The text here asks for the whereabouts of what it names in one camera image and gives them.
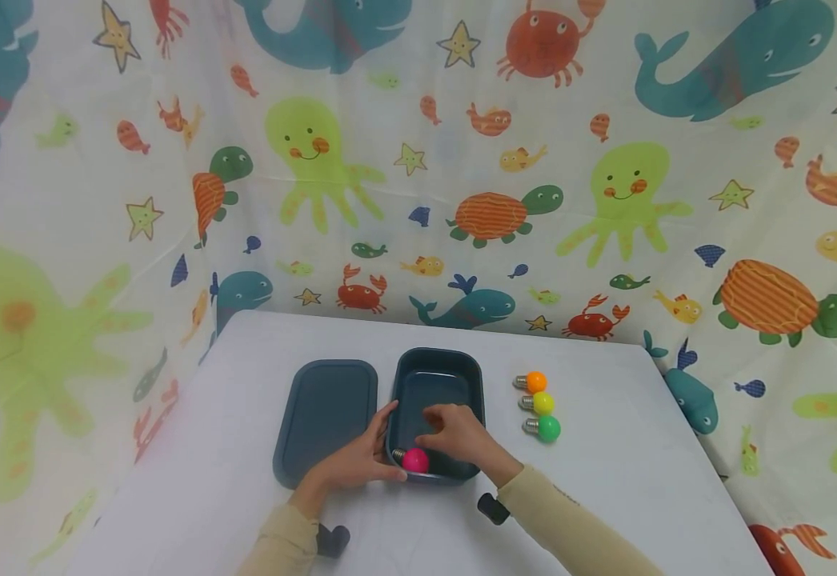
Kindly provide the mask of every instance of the red crab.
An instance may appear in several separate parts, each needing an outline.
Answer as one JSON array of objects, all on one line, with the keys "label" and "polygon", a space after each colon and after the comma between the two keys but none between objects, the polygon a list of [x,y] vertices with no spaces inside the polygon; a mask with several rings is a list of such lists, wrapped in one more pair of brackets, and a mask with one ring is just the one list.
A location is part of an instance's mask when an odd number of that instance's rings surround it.
[{"label": "red crab", "polygon": [[591,31],[595,18],[604,10],[605,1],[579,0],[579,10],[588,18],[586,29],[580,32],[572,18],[559,12],[531,10],[533,0],[527,0],[527,11],[515,20],[508,32],[505,41],[508,55],[496,62],[499,66],[505,65],[499,68],[499,77],[507,70],[507,82],[517,70],[530,78],[556,78],[555,86],[559,87],[559,73],[563,73],[566,86],[569,86],[572,83],[569,65],[575,66],[579,75],[583,72],[575,61],[579,41]]},{"label": "red crab", "polygon": [[188,26],[188,17],[186,13],[172,7],[170,0],[150,0],[150,10],[153,11],[153,19],[156,20],[156,28],[159,29],[159,35],[156,37],[156,45],[162,44],[163,58],[170,58],[171,52],[169,50],[169,42],[175,42],[175,34],[172,30],[178,33],[178,37],[182,37],[182,27],[178,25],[172,14],[182,19],[182,22]]},{"label": "red crab", "polygon": [[374,314],[383,314],[386,311],[386,306],[380,303],[380,297],[383,292],[386,292],[386,278],[382,275],[380,278],[375,278],[374,275],[370,277],[370,284],[374,285],[377,290],[369,289],[368,286],[360,284],[348,284],[348,278],[353,278],[358,275],[360,268],[352,268],[350,263],[345,265],[344,278],[342,285],[338,287],[338,301],[335,305],[342,308],[359,308],[362,310],[370,310]]},{"label": "red crab", "polygon": [[610,338],[613,335],[611,329],[617,326],[630,313],[630,307],[627,306],[621,309],[619,306],[614,305],[614,318],[617,318],[617,322],[611,322],[604,314],[587,314],[589,308],[600,306],[606,300],[607,296],[601,296],[600,294],[591,298],[588,301],[588,305],[582,308],[582,313],[569,321],[569,327],[563,328],[563,335],[570,336],[576,334],[578,336],[591,336],[591,338],[595,338],[599,342],[604,342]]}]

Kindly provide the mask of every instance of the orange crab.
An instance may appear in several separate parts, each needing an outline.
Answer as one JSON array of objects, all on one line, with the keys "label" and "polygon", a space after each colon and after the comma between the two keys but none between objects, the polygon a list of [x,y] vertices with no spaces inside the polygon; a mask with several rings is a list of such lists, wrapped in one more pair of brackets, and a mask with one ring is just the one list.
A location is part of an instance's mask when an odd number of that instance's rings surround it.
[{"label": "orange crab", "polygon": [[532,10],[533,0],[527,0],[527,10],[515,20],[505,41],[505,52],[508,54],[499,60],[498,76],[506,71],[507,82],[515,71],[530,78],[556,79],[559,87],[559,74],[566,79],[566,86],[572,83],[569,65],[582,75],[580,63],[575,61],[579,42],[588,35],[595,19],[604,10],[606,0],[579,0],[579,10],[588,18],[586,29],[579,31],[575,21],[565,14],[547,10]]}]

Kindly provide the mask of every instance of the orange fish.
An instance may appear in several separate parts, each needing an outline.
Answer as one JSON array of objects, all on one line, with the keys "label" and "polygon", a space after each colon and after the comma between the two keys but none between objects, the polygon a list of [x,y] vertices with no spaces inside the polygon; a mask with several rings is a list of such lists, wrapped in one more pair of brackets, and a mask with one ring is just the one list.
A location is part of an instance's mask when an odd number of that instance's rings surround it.
[{"label": "orange fish", "polygon": [[607,128],[609,127],[611,127],[611,116],[607,114],[596,114],[592,118],[592,134],[596,135],[597,138],[601,138],[601,142],[607,141]]},{"label": "orange fish", "polygon": [[258,96],[258,91],[251,86],[251,80],[249,79],[249,73],[246,72],[245,68],[240,65],[233,66],[230,68],[230,76],[233,78],[233,84],[240,87],[240,90],[243,92],[248,92],[249,96],[255,98]]},{"label": "orange fish", "polygon": [[159,117],[166,123],[166,127],[174,132],[182,132],[182,128],[188,123],[182,116],[182,106],[178,104],[178,96],[172,98],[172,111],[162,107],[162,102],[156,101],[159,107]]},{"label": "orange fish", "polygon": [[777,158],[783,160],[783,168],[793,168],[793,155],[797,150],[799,150],[799,138],[796,136],[783,136],[774,146]]},{"label": "orange fish", "polygon": [[812,197],[828,206],[837,206],[837,172],[824,174],[821,171],[823,156],[809,160],[806,174],[806,189]]},{"label": "orange fish", "polygon": [[467,116],[471,117],[473,129],[484,136],[497,136],[508,130],[508,126],[511,125],[510,111],[499,110],[493,106],[486,111],[485,116],[480,116],[475,110],[475,102],[471,102]]},{"label": "orange fish", "polygon": [[136,132],[136,126],[127,120],[118,122],[118,142],[129,151],[150,153],[150,145],[143,143],[140,134]]},{"label": "orange fish", "polygon": [[435,97],[423,96],[418,108],[421,110],[423,116],[431,120],[433,125],[437,126],[441,123],[441,118],[438,118],[438,103],[435,101]]}]

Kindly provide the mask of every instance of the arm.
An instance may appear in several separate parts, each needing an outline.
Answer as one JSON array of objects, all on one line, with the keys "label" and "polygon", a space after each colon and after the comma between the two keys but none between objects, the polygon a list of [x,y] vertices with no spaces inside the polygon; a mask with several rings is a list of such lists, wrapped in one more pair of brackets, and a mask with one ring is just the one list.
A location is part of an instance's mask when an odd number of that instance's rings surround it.
[{"label": "arm", "polygon": [[570,574],[662,576],[613,528],[499,446],[468,406],[431,406],[425,418],[438,432],[419,436],[416,443],[478,466],[499,489],[499,501],[524,532]]}]

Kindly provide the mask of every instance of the turtle head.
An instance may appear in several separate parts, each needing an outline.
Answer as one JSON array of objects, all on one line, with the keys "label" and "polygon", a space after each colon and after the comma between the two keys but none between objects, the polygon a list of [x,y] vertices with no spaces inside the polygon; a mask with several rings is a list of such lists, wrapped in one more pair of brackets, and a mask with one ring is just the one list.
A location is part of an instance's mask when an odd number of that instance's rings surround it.
[{"label": "turtle head", "polygon": [[240,146],[220,148],[210,160],[210,171],[217,174],[223,183],[233,182],[251,174],[253,164],[249,153]]},{"label": "turtle head", "polygon": [[825,338],[837,338],[837,294],[829,294],[819,302],[819,315],[812,329]]},{"label": "turtle head", "polygon": [[521,203],[528,214],[548,214],[563,205],[563,190],[552,184],[538,186],[524,195]]}]

